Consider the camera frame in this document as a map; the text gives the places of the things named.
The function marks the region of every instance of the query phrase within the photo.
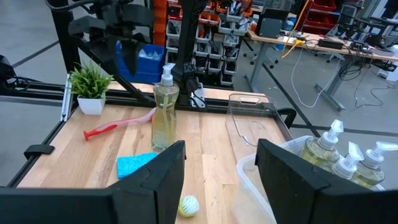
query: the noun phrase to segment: yellow cable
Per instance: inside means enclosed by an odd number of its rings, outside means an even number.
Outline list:
[[[301,10],[300,15],[298,16],[298,19],[296,20],[296,24],[294,25],[293,30],[290,32],[289,38],[287,38],[287,41],[286,41],[286,43],[284,44],[284,48],[283,48],[283,50],[282,50],[282,55],[283,55],[284,52],[285,52],[286,44],[289,43],[289,40],[290,40],[290,38],[292,37],[294,31],[296,30],[297,25],[299,24],[299,21],[300,21],[300,19],[301,19],[301,16],[303,15],[303,12],[304,12],[304,10],[305,10],[305,8],[307,7],[307,4],[308,4],[309,2],[310,2],[310,0],[307,0],[307,1],[305,2],[303,9]],[[282,58],[286,57],[289,53],[291,53],[291,51],[294,49],[295,46],[296,46],[296,44],[291,48],[291,50],[290,50],[289,52],[287,52],[287,54],[285,54],[284,56],[282,56]]]
[[[298,45],[298,43],[296,43],[295,45],[293,45],[293,47],[285,54],[282,56],[282,58],[285,58],[286,56],[288,56],[288,54],[291,53],[291,51]]]

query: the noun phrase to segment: red brush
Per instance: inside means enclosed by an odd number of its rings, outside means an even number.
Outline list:
[[[132,118],[132,119],[124,119],[120,121],[113,121],[109,122],[106,124],[101,125],[100,127],[97,127],[93,129],[92,131],[86,132],[83,131],[83,134],[85,135],[86,141],[92,136],[96,136],[98,134],[113,130],[117,127],[124,126],[130,123],[136,123],[136,124],[143,124],[145,122],[151,121],[154,119],[154,113],[155,113],[156,108],[152,109],[147,113],[145,116],[142,116],[140,118]]]

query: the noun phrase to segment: table leg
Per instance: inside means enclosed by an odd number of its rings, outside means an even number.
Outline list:
[[[338,72],[341,68],[341,64],[344,62],[345,62],[345,60],[340,63],[340,66],[337,69],[337,72],[334,74],[335,77],[331,81],[330,86],[321,93],[321,96],[324,97],[325,99],[327,99],[329,101],[329,103],[332,104],[334,107],[336,107],[337,111],[339,111],[339,112],[341,110],[345,110],[346,108],[338,100],[334,99],[333,96],[335,95],[338,87],[341,85],[341,82],[342,82],[341,78],[338,75]],[[316,84],[315,88],[317,89],[318,93],[323,90],[323,87],[321,87],[319,84]]]
[[[267,55],[266,55],[267,49],[268,49],[268,45],[265,43],[261,43],[261,48],[260,48],[259,53],[257,54],[257,59],[255,61],[254,69],[250,76],[250,79],[247,74],[244,75],[246,81],[248,82],[250,90],[254,93],[258,92],[257,88],[254,85],[257,82],[258,75],[260,74],[260,71],[262,68],[262,63],[263,63],[264,59],[267,57]]]

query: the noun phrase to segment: soap dispenser bottle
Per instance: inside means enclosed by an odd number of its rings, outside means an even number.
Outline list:
[[[335,146],[338,142],[337,136],[343,131],[343,122],[336,119],[331,124],[331,129],[323,133],[320,138],[312,137],[305,141],[301,157],[317,166],[337,162],[340,153]]]
[[[336,174],[337,176],[351,180],[357,184],[357,181],[353,180],[353,175],[357,171],[357,163],[363,161],[364,156],[359,149],[359,146],[353,142],[348,143],[348,154],[345,158],[341,158],[333,164],[330,163],[321,165],[321,168]]]
[[[175,102],[180,88],[174,84],[171,69],[174,63],[163,66],[160,83],[154,85],[156,110],[152,120],[152,148],[157,152],[166,150],[175,142],[175,128],[177,117]]]
[[[374,149],[368,149],[365,152],[365,160],[358,164],[358,170],[354,174],[354,179],[358,181],[358,184],[369,189],[380,184],[385,178],[380,168],[384,161],[383,154],[386,151],[398,150],[398,145],[394,143],[378,141],[376,145]]]

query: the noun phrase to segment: green plant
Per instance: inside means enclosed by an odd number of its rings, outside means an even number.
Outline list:
[[[101,74],[98,66],[83,64],[81,69],[75,67],[71,73],[72,93],[82,98],[98,99],[108,90],[111,80],[112,76]]]

